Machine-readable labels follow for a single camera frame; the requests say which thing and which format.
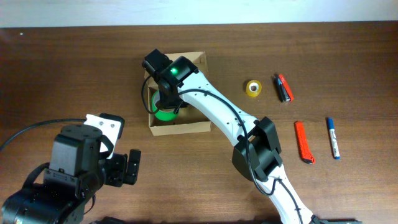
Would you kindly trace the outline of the yellow clear tape roll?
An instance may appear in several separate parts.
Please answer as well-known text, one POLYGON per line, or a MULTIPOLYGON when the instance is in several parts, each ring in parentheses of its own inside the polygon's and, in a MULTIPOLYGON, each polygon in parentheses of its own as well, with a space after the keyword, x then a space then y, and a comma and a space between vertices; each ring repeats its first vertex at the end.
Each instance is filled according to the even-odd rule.
POLYGON ((258 80, 250 80, 246 85, 246 94, 250 97, 257 97, 262 91, 262 85, 258 80))

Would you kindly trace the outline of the green tape roll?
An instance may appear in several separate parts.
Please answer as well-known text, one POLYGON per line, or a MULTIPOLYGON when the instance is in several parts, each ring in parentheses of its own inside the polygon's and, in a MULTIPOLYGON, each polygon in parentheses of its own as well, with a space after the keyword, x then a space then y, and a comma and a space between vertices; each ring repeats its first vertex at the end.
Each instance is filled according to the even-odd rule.
MULTIPOLYGON (((153 111, 156 111, 158 107, 156 103, 160 101, 160 92, 159 90, 155 91, 151 98, 151 107, 153 111)), ((159 109, 154 116, 161 121, 172 121, 178 116, 178 112, 175 112, 174 109, 159 109)))

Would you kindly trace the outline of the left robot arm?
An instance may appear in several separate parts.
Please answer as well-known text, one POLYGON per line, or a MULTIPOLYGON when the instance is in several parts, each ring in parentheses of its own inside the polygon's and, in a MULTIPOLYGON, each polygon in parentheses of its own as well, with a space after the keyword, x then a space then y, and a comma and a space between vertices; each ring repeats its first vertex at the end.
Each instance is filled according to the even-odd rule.
POLYGON ((4 202, 2 222, 81 223, 86 204, 95 202, 100 188, 134 185, 141 152, 114 151, 124 123, 107 113, 69 119, 54 139, 50 162, 34 169, 4 202))

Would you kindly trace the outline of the orange utility knife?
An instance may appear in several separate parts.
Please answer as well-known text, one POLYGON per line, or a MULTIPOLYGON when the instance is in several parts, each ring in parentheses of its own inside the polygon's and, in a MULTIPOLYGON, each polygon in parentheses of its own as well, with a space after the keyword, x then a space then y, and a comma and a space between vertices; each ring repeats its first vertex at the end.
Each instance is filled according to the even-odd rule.
POLYGON ((316 163, 316 160, 311 153, 307 141, 307 136, 305 133, 305 128, 303 125, 302 121, 296 121, 294 123, 294 128, 295 128, 295 133, 296 133, 296 138, 297 138, 297 143, 298 143, 298 149, 300 151, 300 156, 301 159, 306 163, 306 164, 314 164, 316 163))

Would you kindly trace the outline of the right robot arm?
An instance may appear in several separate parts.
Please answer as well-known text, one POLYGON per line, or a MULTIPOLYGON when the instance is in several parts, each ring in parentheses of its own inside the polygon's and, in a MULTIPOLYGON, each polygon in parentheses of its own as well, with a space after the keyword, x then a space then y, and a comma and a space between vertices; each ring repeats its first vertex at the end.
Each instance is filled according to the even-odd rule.
POLYGON ((142 67, 158 91, 145 107, 148 113, 161 119, 188 105, 196 108, 228 138, 236 170, 271 200, 282 223, 326 223, 304 205, 290 183, 276 127, 269 118, 257 119, 238 108, 183 55, 171 60, 155 49, 144 57, 142 67))

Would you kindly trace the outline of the brown cardboard box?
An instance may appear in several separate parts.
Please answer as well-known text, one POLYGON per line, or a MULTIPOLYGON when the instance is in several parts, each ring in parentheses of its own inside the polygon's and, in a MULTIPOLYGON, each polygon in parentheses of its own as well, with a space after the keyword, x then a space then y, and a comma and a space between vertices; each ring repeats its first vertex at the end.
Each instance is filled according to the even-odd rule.
MULTIPOLYGON (((179 56, 188 58, 208 78, 208 64, 205 52, 169 53, 166 56, 171 60, 176 60, 179 56)), ((148 118, 148 127, 153 136, 211 131, 211 121, 191 105, 181 108, 177 117, 171 121, 161 121, 153 114, 149 114, 148 118)))

